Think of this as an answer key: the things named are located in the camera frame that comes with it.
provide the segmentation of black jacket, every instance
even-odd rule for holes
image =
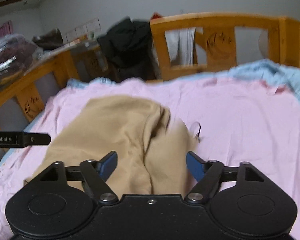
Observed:
[[[148,46],[151,44],[149,22],[125,18],[98,38],[102,53],[118,70],[121,80],[131,77],[147,79],[151,68]]]

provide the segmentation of pink bed sheet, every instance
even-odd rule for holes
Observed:
[[[157,101],[188,128],[200,122],[202,141],[196,153],[203,159],[229,166],[253,163],[297,203],[298,218],[291,234],[300,239],[300,105],[289,90],[259,81],[217,78],[167,85],[136,79],[111,87],[94,83],[84,90],[66,88],[51,98],[32,132],[48,132],[53,139],[90,98],[115,94]],[[17,150],[0,168],[0,240],[12,237],[4,215],[7,201],[41,164],[46,149]],[[231,185],[224,183],[223,188]]]

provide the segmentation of beige cloth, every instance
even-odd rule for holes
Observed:
[[[50,144],[33,178],[55,161],[77,166],[118,153],[118,166],[107,184],[122,194],[186,193],[186,153],[195,140],[183,122],[167,132],[170,111],[141,98],[92,99]],[[70,186],[82,190],[80,182]]]

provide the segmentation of wooden bed frame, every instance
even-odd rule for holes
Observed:
[[[265,17],[234,13],[194,13],[150,21],[154,45],[163,80],[203,71],[217,72],[237,65],[235,27],[260,28],[268,31],[268,58],[276,63],[299,67],[300,22],[287,17]],[[165,31],[200,27],[194,42],[207,54],[207,64],[171,67]]]
[[[217,72],[236,66],[236,26],[268,30],[269,59],[300,67],[300,22],[287,17],[200,13],[155,19],[150,21],[150,25],[163,80],[203,71]],[[204,33],[196,31],[194,41],[206,51],[207,64],[171,67],[165,31],[189,27],[203,27]],[[2,90],[0,107],[7,100],[15,98],[25,117],[31,122],[44,109],[34,82],[51,72],[60,89],[66,86],[69,78],[79,79],[74,58],[69,51],[63,52]]]
[[[0,91],[0,107],[9,99],[16,98],[25,117],[31,122],[44,109],[34,82],[50,72],[54,74],[60,89],[66,86],[69,78],[79,79],[70,51],[65,51]]]

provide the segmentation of plastic bag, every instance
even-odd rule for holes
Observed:
[[[0,39],[0,87],[15,80],[32,68],[42,53],[31,41],[21,34],[10,34]]]

